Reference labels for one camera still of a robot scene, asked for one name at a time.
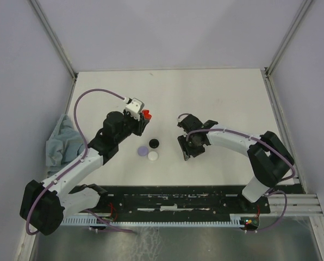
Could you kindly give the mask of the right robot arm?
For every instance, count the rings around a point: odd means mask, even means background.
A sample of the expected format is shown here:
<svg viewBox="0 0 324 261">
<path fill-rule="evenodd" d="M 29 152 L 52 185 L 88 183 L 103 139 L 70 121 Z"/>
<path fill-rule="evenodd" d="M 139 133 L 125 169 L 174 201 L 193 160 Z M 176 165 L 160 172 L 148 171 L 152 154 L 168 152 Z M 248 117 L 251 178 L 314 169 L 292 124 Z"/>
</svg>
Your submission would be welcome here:
<svg viewBox="0 0 324 261">
<path fill-rule="evenodd" d="M 185 161 L 201 155 L 210 145 L 224 147 L 249 159 L 253 178 L 237 200 L 242 212 L 251 212 L 263 195 L 296 174 L 293 157 L 274 132 L 246 134 L 213 120 L 202 122 L 188 113 L 180 114 L 177 121 L 177 126 L 185 132 L 177 138 Z"/>
</svg>

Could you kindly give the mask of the purple earbud charging case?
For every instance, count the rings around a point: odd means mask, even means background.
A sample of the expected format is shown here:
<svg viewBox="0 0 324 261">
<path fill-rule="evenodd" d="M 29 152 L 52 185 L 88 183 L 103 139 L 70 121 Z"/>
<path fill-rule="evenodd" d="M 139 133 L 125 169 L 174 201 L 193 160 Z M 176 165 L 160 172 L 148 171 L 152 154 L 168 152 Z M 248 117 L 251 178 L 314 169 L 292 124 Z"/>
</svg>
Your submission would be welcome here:
<svg viewBox="0 0 324 261">
<path fill-rule="evenodd" d="M 146 146 L 140 146 L 137 150 L 137 153 L 141 157 L 145 157 L 149 154 L 149 149 Z"/>
</svg>

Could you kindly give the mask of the white earbud charging case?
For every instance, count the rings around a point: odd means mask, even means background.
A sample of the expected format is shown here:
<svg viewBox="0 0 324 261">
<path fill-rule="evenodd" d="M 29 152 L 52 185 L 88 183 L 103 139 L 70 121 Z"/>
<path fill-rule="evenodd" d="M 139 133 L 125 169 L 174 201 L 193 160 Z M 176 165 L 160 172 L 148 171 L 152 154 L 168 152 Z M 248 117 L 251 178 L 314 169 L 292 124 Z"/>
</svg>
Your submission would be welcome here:
<svg viewBox="0 0 324 261">
<path fill-rule="evenodd" d="M 147 155 L 148 160 L 156 161 L 159 158 L 159 154 L 156 151 L 150 151 Z"/>
</svg>

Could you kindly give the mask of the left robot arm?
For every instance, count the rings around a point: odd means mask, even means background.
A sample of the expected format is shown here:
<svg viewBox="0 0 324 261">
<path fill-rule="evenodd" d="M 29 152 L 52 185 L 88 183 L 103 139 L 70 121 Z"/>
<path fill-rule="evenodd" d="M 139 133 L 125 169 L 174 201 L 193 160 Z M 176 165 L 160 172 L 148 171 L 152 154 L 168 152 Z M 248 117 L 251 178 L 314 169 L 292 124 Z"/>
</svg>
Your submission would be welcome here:
<svg viewBox="0 0 324 261">
<path fill-rule="evenodd" d="M 141 136 L 151 118 L 149 110 L 145 109 L 136 116 L 127 109 L 110 112 L 87 150 L 56 174 L 41 182 L 30 181 L 24 189 L 20 209 L 20 217 L 26 221 L 27 234 L 35 234 L 30 230 L 33 226 L 37 232 L 50 235 L 68 216 L 87 209 L 106 210 L 107 192 L 98 185 L 86 185 L 78 192 L 73 192 L 73 189 L 105 165 L 119 151 L 122 141 L 132 134 Z"/>
</svg>

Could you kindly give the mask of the orange earbud charging case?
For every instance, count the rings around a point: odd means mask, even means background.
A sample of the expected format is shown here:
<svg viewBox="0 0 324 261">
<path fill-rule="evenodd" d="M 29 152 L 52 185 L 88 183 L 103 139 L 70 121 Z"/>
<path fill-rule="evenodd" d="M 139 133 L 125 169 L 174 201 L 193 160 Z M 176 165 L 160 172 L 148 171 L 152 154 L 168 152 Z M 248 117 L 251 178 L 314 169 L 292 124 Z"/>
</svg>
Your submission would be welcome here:
<svg viewBox="0 0 324 261">
<path fill-rule="evenodd" d="M 144 110 L 141 111 L 141 113 L 142 113 L 142 115 L 144 117 L 144 120 L 146 120 L 146 121 L 150 121 L 151 120 L 152 115 L 150 114 L 149 110 L 144 109 Z"/>
</svg>

